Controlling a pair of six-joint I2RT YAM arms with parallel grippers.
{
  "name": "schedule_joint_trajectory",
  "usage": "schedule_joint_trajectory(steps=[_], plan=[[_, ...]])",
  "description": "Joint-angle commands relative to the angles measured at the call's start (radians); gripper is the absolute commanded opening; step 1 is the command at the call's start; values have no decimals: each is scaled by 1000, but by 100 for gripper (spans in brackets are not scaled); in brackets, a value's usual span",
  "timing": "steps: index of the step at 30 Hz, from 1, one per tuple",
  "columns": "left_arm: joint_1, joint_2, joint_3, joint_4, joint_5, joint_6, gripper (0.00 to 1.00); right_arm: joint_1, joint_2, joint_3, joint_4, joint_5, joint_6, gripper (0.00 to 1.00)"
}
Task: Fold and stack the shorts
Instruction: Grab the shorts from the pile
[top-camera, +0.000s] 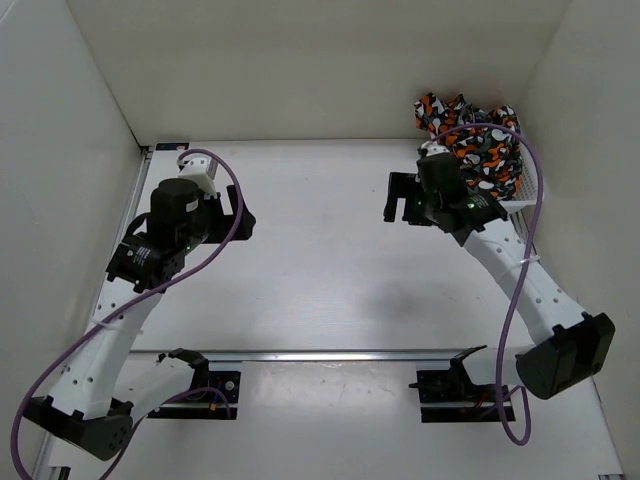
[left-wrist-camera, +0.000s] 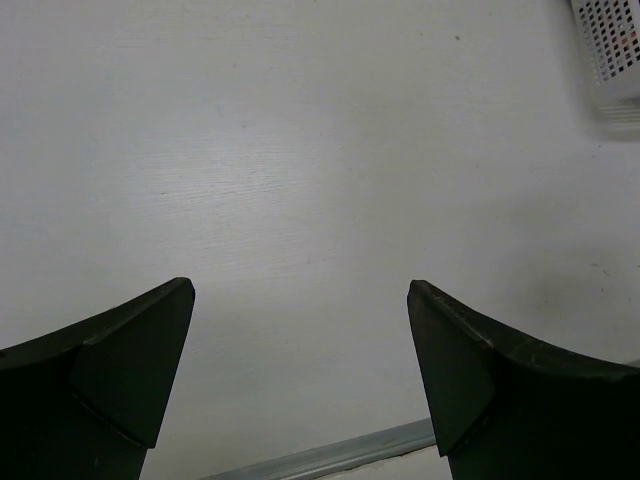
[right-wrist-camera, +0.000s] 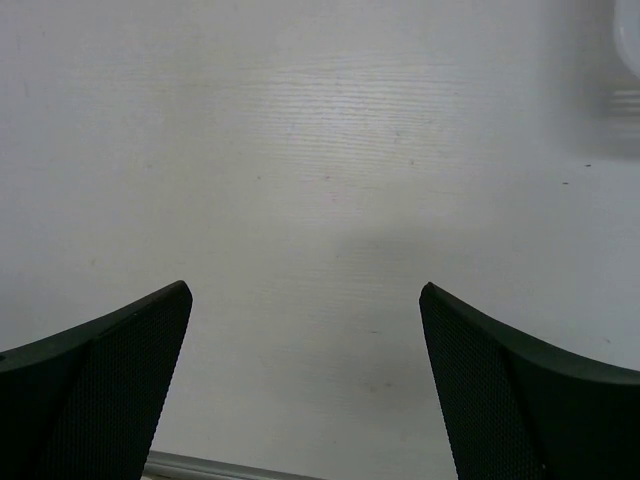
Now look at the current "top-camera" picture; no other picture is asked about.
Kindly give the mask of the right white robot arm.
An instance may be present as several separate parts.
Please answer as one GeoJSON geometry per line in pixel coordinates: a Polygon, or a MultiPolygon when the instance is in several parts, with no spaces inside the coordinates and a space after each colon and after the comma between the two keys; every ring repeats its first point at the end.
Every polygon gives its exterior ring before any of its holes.
{"type": "Polygon", "coordinates": [[[383,218],[394,221],[403,200],[404,222],[452,235],[517,302],[533,344],[505,355],[515,367],[507,383],[547,400],[598,373],[615,333],[612,320],[589,314],[561,291],[526,253],[502,204],[489,193],[467,189],[451,154],[428,155],[416,165],[414,173],[390,173],[383,218]]]}

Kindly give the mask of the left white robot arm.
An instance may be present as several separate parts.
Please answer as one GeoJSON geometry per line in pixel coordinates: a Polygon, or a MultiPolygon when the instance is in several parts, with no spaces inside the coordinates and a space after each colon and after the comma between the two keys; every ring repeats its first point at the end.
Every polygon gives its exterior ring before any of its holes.
{"type": "Polygon", "coordinates": [[[247,240],[255,217],[237,182],[231,213],[219,194],[186,178],[161,181],[150,208],[127,226],[106,269],[92,327],[37,379],[58,379],[43,396],[30,388],[14,422],[27,419],[95,458],[121,456],[139,422],[173,398],[211,391],[209,362],[177,348],[159,356],[138,381],[118,376],[142,326],[171,287],[208,266],[232,241],[247,240]]]}

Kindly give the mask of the orange camouflage patterned shorts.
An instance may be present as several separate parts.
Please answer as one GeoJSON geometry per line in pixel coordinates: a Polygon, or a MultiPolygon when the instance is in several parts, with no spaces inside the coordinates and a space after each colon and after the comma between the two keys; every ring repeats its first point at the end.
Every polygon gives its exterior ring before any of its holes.
{"type": "Polygon", "coordinates": [[[523,160],[519,141],[499,129],[480,128],[480,123],[520,131],[516,111],[508,104],[484,111],[461,94],[448,101],[428,93],[414,103],[416,127],[430,137],[440,136],[456,157],[461,177],[475,193],[487,191],[498,200],[511,200],[519,190],[523,160]]]}

